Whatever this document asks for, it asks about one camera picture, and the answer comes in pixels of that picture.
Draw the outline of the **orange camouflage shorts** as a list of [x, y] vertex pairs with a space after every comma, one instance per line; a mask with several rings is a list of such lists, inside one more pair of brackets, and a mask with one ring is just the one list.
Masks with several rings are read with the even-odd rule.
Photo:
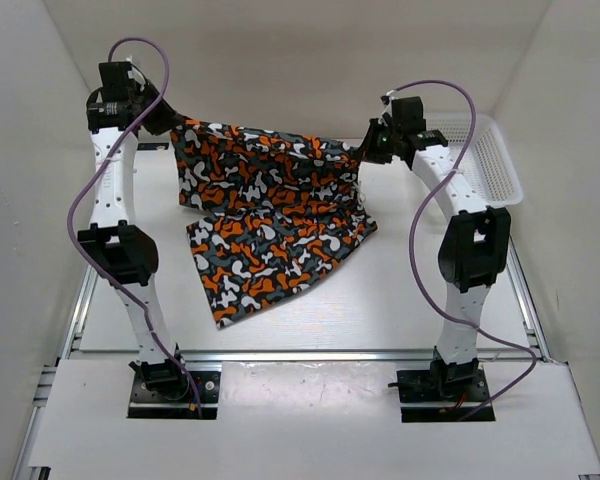
[[303, 293], [377, 230], [345, 142], [184, 118], [170, 133], [190, 250], [220, 329]]

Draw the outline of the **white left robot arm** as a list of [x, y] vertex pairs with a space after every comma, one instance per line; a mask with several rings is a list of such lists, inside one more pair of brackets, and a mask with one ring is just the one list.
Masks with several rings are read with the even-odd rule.
[[136, 225], [134, 163], [137, 131], [120, 135], [136, 117], [129, 101], [106, 102], [101, 88], [88, 97], [88, 128], [96, 167], [110, 163], [94, 185], [89, 226], [77, 233], [80, 246], [114, 288], [128, 314], [139, 358], [131, 363], [136, 377], [156, 398], [176, 402], [189, 393], [190, 377], [182, 370], [179, 347], [168, 333], [157, 298], [157, 245]]

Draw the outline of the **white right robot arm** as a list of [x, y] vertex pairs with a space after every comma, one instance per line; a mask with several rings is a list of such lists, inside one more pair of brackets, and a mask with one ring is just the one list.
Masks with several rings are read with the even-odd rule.
[[428, 387], [438, 398], [450, 400], [478, 378], [476, 328], [491, 286], [505, 267], [511, 216], [474, 191], [454, 165], [442, 133], [424, 126], [418, 120], [413, 130], [401, 130], [388, 119], [373, 118], [360, 153], [373, 163], [405, 161], [435, 194], [447, 220], [437, 262], [447, 287], [444, 312], [456, 320], [443, 324]]

